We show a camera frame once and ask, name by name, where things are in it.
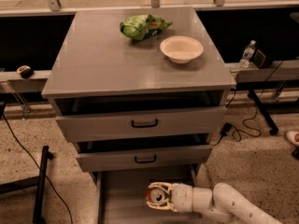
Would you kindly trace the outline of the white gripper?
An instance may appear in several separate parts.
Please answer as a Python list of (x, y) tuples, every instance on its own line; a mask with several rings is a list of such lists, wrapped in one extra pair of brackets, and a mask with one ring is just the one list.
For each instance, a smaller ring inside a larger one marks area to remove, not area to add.
[(185, 184), (174, 184), (167, 182), (152, 182), (148, 185), (149, 189), (161, 189), (169, 193), (171, 190), (171, 202), (168, 200), (162, 202), (146, 201), (149, 208), (174, 211), (179, 213), (190, 213), (192, 211), (192, 191), (193, 187)]

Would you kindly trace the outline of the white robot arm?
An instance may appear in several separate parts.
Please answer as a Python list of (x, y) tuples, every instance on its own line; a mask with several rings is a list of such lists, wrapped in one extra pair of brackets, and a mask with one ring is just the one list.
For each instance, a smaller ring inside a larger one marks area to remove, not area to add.
[(238, 217), (246, 224), (282, 224), (225, 183), (204, 189), (183, 183), (153, 182), (148, 186), (146, 203), (152, 209), (200, 213), (221, 223)]

